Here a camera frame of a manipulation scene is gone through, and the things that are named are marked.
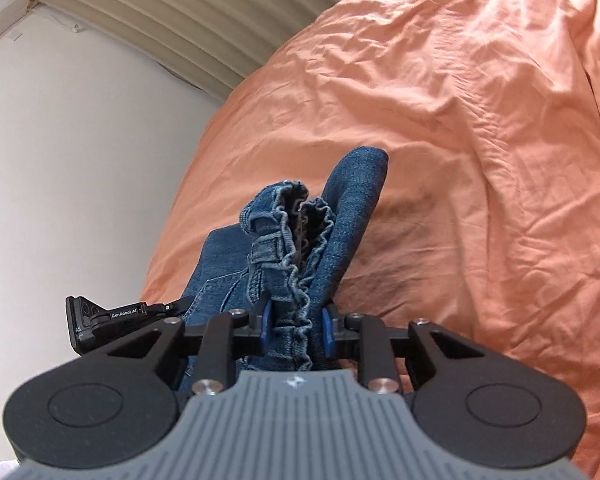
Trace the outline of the beige pleated curtain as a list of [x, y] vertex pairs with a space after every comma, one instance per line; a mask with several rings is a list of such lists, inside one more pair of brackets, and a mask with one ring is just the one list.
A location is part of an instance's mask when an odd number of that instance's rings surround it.
[[34, 0], [64, 11], [224, 100], [340, 0]]

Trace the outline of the orange bed sheet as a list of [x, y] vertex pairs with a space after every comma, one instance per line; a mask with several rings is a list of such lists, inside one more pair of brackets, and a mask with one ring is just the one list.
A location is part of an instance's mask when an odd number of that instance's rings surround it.
[[143, 298], [180, 296], [261, 188], [388, 153], [338, 306], [429, 318], [554, 375], [600, 479], [600, 0], [342, 0], [212, 117]]

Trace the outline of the blue denim jeans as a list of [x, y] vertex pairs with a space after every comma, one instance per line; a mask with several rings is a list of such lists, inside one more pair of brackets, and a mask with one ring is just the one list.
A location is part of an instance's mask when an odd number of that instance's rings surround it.
[[253, 197], [232, 226], [204, 241], [184, 294], [188, 326], [230, 309], [272, 300], [271, 340], [264, 356], [240, 370], [307, 372], [328, 367], [322, 310], [334, 298], [379, 200], [388, 154], [362, 146], [332, 170], [324, 190], [309, 196], [295, 180], [271, 184]]

